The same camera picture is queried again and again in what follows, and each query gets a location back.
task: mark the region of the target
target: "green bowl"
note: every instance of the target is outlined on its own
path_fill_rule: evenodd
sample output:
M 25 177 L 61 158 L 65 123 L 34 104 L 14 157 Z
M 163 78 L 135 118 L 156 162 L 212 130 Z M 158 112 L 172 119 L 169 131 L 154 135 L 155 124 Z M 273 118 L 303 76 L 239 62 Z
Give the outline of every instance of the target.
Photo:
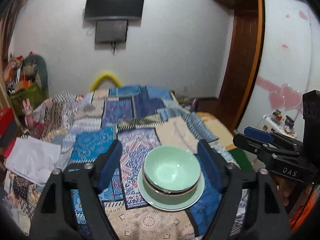
M 191 188 L 201 174 L 193 153 L 173 146 L 160 146 L 149 152 L 143 171 L 152 185 L 166 193 Z

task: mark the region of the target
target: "ceramic bowl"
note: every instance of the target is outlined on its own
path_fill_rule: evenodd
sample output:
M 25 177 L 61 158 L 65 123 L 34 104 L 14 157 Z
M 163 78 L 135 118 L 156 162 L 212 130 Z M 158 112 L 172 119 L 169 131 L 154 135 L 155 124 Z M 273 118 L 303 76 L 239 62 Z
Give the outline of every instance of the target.
M 143 169 L 147 180 L 165 193 L 191 188 L 201 174 L 193 153 L 173 146 L 160 146 L 149 152 Z
M 151 190 L 155 191 L 156 193 L 160 194 L 160 195 L 163 195 L 163 196 L 168 196 L 168 197 L 175 197 L 175 196 L 182 196 L 182 195 L 185 195 L 185 194 L 188 194 L 190 193 L 192 190 L 194 190 L 197 185 L 198 185 L 198 182 L 199 180 L 189 189 L 185 190 L 185 191 L 181 191 L 181 192 L 172 192 L 172 193 L 167 193 L 167 192 L 164 192 L 162 190 L 160 190 L 159 188 L 156 188 L 154 187 L 150 181 L 146 178 L 146 175 L 144 174 L 144 169 L 142 168 L 141 169 L 141 176 L 142 176 L 142 179 L 143 179 L 143 183 Z
M 184 210 L 196 203 L 204 191 L 203 174 L 200 175 L 199 182 L 193 190 L 187 194 L 171 197 L 158 194 L 156 191 L 148 187 L 146 185 L 146 180 L 142 177 L 142 173 L 143 170 L 141 169 L 138 174 L 139 192 L 144 200 L 156 209 L 169 212 Z

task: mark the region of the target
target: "white wardrobe door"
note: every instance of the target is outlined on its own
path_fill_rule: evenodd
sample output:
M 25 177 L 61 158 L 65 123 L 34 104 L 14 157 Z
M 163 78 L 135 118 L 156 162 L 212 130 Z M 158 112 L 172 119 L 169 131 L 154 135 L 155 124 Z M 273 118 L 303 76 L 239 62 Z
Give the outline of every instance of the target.
M 278 108 L 295 119 L 311 66 L 311 28 L 303 0 L 264 0 L 265 33 L 257 81 L 237 129 L 256 127 Z
M 312 90 L 320 91 L 320 23 L 310 9 L 309 16 L 311 20 L 312 34 L 312 58 L 309 82 L 306 92 Z M 302 141 L 304 132 L 304 120 L 301 113 L 298 114 L 295 120 L 294 130 L 298 134 L 298 140 Z

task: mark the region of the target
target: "pink heart sticker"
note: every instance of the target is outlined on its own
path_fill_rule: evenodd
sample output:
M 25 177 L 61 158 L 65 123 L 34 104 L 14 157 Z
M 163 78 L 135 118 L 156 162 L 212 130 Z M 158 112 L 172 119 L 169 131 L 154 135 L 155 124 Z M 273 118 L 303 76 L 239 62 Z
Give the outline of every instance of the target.
M 302 11 L 299 11 L 299 16 L 304 20 L 308 20 L 308 17 Z
M 281 95 L 285 100 L 285 111 L 295 109 L 302 103 L 302 94 L 299 91 L 293 91 L 292 87 L 288 84 L 282 86 Z
M 279 91 L 270 91 L 268 98 L 272 109 L 280 109 L 285 105 L 284 97 Z

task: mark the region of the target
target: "wall-mounted tv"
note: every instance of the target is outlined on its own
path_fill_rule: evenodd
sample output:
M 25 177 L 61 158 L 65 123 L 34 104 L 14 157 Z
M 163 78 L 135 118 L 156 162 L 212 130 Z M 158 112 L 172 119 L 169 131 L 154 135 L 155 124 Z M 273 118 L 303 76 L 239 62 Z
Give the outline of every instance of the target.
M 84 18 L 87 20 L 138 19 L 144 0 L 87 0 Z
M 127 40 L 128 20 L 97 21 L 95 43 L 125 42 Z

